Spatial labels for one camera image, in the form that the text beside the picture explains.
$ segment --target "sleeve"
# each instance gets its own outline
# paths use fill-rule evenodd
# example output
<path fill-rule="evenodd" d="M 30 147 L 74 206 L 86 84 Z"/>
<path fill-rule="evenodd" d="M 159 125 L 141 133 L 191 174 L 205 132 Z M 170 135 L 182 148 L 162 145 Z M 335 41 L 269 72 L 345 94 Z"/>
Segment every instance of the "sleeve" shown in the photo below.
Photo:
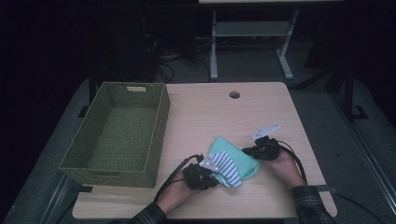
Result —
<path fill-rule="evenodd" d="M 314 186 L 299 186 L 291 189 L 297 215 L 303 224 L 333 224 L 335 220 L 324 207 Z"/>
<path fill-rule="evenodd" d="M 166 214 L 156 203 L 149 204 L 134 216 L 127 224 L 160 224 L 166 220 Z"/>

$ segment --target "green basket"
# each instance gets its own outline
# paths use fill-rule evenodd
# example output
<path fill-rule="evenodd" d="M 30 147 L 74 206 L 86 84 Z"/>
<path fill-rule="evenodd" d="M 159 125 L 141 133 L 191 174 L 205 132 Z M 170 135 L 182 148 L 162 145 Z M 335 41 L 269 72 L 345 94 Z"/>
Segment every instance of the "green basket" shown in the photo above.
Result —
<path fill-rule="evenodd" d="M 154 188 L 169 106 L 164 84 L 104 82 L 60 169 L 83 184 Z"/>

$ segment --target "metal stand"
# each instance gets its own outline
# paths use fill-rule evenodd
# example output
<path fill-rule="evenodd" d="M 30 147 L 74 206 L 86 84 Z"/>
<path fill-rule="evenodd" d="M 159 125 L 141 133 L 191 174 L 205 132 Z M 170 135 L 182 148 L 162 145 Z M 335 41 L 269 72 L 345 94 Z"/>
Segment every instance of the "metal stand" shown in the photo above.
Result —
<path fill-rule="evenodd" d="M 217 36 L 285 36 L 285 42 L 281 49 L 276 50 L 276 56 L 286 79 L 293 79 L 285 55 L 297 21 L 298 12 L 299 10 L 294 10 L 289 21 L 217 21 L 216 11 L 213 11 L 210 78 L 212 80 L 219 78 L 216 57 Z"/>

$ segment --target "gray carpet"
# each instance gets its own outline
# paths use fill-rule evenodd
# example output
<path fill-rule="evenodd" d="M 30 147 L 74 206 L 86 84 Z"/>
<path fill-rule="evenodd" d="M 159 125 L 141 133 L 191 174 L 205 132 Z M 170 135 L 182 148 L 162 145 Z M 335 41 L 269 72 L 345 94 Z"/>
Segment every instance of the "gray carpet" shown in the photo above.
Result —
<path fill-rule="evenodd" d="M 310 46 L 309 42 L 291 43 L 287 58 L 291 71 L 295 75 L 293 80 L 286 80 L 282 74 L 275 54 L 276 43 L 266 43 L 257 48 L 249 46 L 233 54 L 219 54 L 219 80 L 217 82 L 282 81 L 288 86 L 293 86 L 318 72 L 315 69 L 304 68 Z M 199 54 L 197 57 L 209 66 L 208 53 Z M 173 78 L 175 83 L 207 82 L 208 80 L 207 69 L 201 62 L 175 60 L 166 64 L 172 66 L 176 72 Z M 166 67 L 163 67 L 163 70 L 170 76 L 170 70 L 166 70 Z M 302 91 L 290 92 L 321 171 L 328 185 L 336 188 L 338 193 L 364 205 L 385 223 L 396 223 L 396 216 L 376 184 L 361 154 L 359 144 L 350 131 L 349 123 L 334 102 L 334 97 L 338 99 L 337 97 L 342 93 L 337 95 L 327 93 L 324 90 L 327 80 L 328 78 L 325 77 Z M 157 76 L 155 82 L 162 81 L 162 77 Z M 88 93 L 88 82 L 85 81 L 65 110 L 5 223 L 40 223 L 44 214 L 53 214 L 50 216 L 53 219 L 47 223 L 55 223 L 56 218 L 75 199 L 79 184 L 71 182 L 64 189 L 64 195 L 54 197 L 54 199 L 61 199 L 59 206 L 52 207 L 50 211 L 47 210 L 49 204 L 56 204 L 51 199 L 62 178 L 58 166 L 82 121 L 78 118 L 78 113 L 84 105 L 88 104 Z M 354 103 L 361 105 L 369 116 L 369 119 L 357 120 L 355 125 L 394 186 L 396 183 L 394 175 L 396 131 L 375 105 L 370 92 L 359 82 L 355 86 Z M 338 223 L 377 223 L 372 216 L 358 206 L 335 195 L 333 198 L 338 209 L 338 215 L 335 218 Z M 72 217 L 71 210 L 68 210 L 61 223 L 109 222 L 108 220 L 77 220 Z M 286 223 L 298 223 L 298 221 L 290 219 L 286 220 Z"/>

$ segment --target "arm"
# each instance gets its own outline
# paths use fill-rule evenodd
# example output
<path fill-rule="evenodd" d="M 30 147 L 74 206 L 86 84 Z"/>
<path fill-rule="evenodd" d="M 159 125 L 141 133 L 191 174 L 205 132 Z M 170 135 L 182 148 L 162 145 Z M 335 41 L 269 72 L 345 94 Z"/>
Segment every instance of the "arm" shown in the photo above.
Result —
<path fill-rule="evenodd" d="M 200 192 L 187 187 L 180 171 L 174 178 L 174 183 L 169 185 L 156 203 L 149 204 L 145 209 L 134 216 L 128 224 L 160 224 L 165 222 L 166 215 L 181 206 L 191 196 Z"/>
<path fill-rule="evenodd" d="M 294 159 L 288 153 L 281 150 L 276 160 L 264 161 L 264 164 L 271 168 L 290 189 L 301 223 L 335 223 L 332 216 L 326 211 L 317 188 L 307 186 L 301 178 Z"/>

